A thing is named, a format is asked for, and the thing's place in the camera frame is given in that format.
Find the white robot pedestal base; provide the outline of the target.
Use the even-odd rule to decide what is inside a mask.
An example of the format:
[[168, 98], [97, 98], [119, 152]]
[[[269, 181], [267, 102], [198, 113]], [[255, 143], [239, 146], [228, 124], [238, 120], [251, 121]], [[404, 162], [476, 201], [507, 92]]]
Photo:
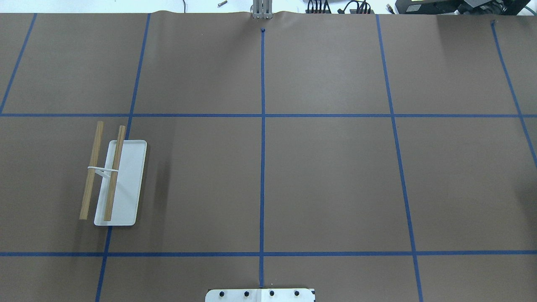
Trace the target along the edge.
[[307, 288], [213, 289], [206, 302], [315, 302], [315, 290]]

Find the white towel rack with wooden bars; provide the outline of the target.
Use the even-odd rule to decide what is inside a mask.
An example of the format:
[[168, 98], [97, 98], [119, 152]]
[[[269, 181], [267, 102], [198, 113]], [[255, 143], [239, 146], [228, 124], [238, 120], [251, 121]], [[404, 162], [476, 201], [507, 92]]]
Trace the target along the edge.
[[126, 126], [119, 126], [116, 140], [109, 142], [105, 165], [98, 167], [104, 122], [96, 124], [90, 161], [87, 166], [79, 220], [87, 220], [95, 176], [100, 176], [94, 225], [132, 227], [140, 203], [148, 144], [145, 140], [127, 140]]

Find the black monitor base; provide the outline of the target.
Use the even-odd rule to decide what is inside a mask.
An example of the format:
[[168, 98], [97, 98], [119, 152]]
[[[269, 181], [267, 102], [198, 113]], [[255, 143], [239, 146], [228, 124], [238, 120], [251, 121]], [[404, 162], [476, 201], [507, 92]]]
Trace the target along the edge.
[[460, 15], [516, 16], [529, 0], [396, 0], [400, 15]]

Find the aluminium frame post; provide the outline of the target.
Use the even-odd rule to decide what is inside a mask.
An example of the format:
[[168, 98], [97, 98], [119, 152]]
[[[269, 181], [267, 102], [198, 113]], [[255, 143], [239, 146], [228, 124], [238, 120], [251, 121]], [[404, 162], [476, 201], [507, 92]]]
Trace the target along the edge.
[[272, 0], [254, 0], [251, 6], [253, 19], [272, 19], [274, 17], [272, 4]]

